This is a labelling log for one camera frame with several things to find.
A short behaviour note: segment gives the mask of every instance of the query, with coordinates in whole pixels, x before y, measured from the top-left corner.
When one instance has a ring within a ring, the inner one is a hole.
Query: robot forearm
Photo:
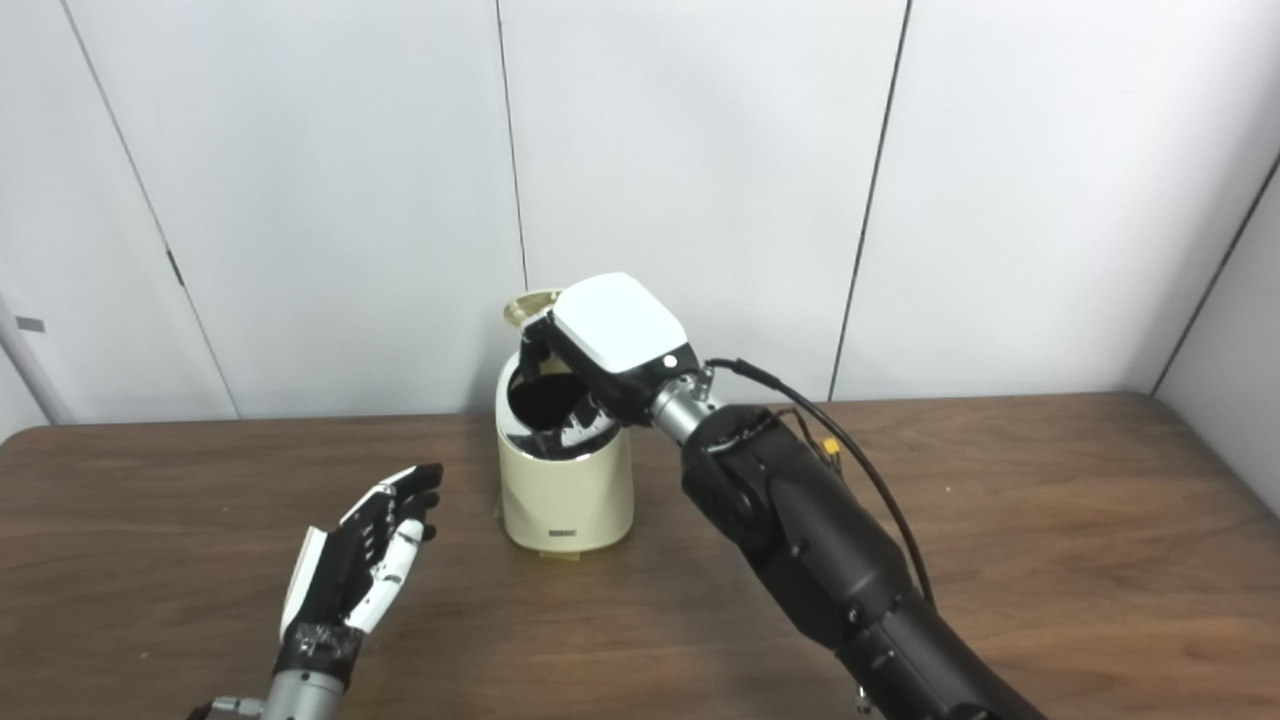
[[[777,415],[716,410],[682,461],[685,492],[884,717],[1044,720],[924,601],[897,543]]]

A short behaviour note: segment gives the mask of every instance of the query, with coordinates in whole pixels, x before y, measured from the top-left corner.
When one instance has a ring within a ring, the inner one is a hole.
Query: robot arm
[[[632,278],[563,291],[522,327],[604,410],[681,446],[682,487],[805,637],[887,720],[1044,720],[922,597],[893,539],[764,407],[723,406],[680,323]]]
[[[330,532],[307,528],[280,618],[280,651],[266,701],[219,697],[218,710],[262,720],[333,720],[364,637],[378,626],[421,543],[435,537],[440,465],[407,468],[375,484]]]

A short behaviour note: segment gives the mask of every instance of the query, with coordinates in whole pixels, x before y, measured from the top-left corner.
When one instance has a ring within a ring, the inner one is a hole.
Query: black cable
[[[826,452],[823,452],[822,446],[818,445],[818,441],[814,439],[813,433],[809,432],[809,423],[805,421],[804,415],[797,413],[795,407],[783,407],[782,410],[778,410],[777,415],[778,418],[783,415],[791,415],[792,418],[795,418],[796,425],[800,427],[800,433],[804,434],[804,439],[809,445],[809,450],[813,450],[813,454],[818,456],[818,460],[822,460],[823,465],[831,468],[832,470],[836,469],[835,460],[832,460],[829,456],[827,456]]]
[[[823,413],[822,409],[814,405],[813,401],[810,401],[808,397],[800,395],[796,389],[783,383],[773,374],[762,370],[760,368],[756,368],[755,365],[748,363],[746,360],[742,359],[726,360],[723,357],[712,357],[710,360],[707,361],[707,365],[710,368],[724,368],[732,372],[733,374],[742,375],[744,378],[754,380],[769,389],[781,392],[782,395],[787,396],[787,398],[791,400],[791,402],[795,402],[800,407],[804,407],[806,413],[809,413],[810,415],[814,416],[815,420],[822,423],[822,427],[827,428],[827,432],[836,436],[836,439],[838,439],[841,445],[849,448],[849,452],[854,456],[855,460],[858,460],[858,464],[861,465],[863,471],[867,473],[867,477],[872,480],[872,484],[876,486],[876,492],[878,492],[881,500],[884,501],[884,506],[888,507],[888,514],[893,518],[893,523],[897,525],[899,533],[902,534],[902,544],[906,546],[906,553],[911,556],[911,565],[915,568],[915,577],[920,583],[920,594],[924,596],[924,600],[927,600],[929,605],[936,606],[937,602],[934,602],[933,600],[933,583],[929,582],[929,571],[924,566],[924,555],[920,553],[920,546],[919,543],[915,542],[915,534],[911,533],[911,527],[908,524],[906,516],[902,515],[902,509],[897,506],[897,500],[893,498],[893,493],[888,489],[888,484],[884,482],[884,478],[881,477],[879,470],[876,469],[876,465],[872,465],[870,459],[867,457],[867,454],[863,452],[863,448],[858,447],[858,443],[854,442],[854,438],[849,437],[849,433],[846,433],[844,428],[836,424],[836,421],[832,420],[829,415]]]

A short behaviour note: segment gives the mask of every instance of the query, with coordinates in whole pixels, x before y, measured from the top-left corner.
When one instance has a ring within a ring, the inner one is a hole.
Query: trash can lid
[[[525,320],[540,313],[543,307],[554,304],[556,299],[559,297],[559,290],[535,290],[532,292],[526,292],[503,307],[502,318],[507,320],[507,324],[511,327],[518,328],[525,323]]]

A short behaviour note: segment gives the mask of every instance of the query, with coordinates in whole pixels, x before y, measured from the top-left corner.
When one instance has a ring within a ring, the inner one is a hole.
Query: wooden table
[[[1051,717],[1280,717],[1280,524],[1139,395],[838,404],[943,614]],[[488,415],[28,430],[0,448],[0,716],[261,694],[302,530],[445,465],[439,538],[343,720],[838,719],[852,685],[635,434],[636,524],[579,562],[493,518]],[[879,511],[861,478],[851,484]]]

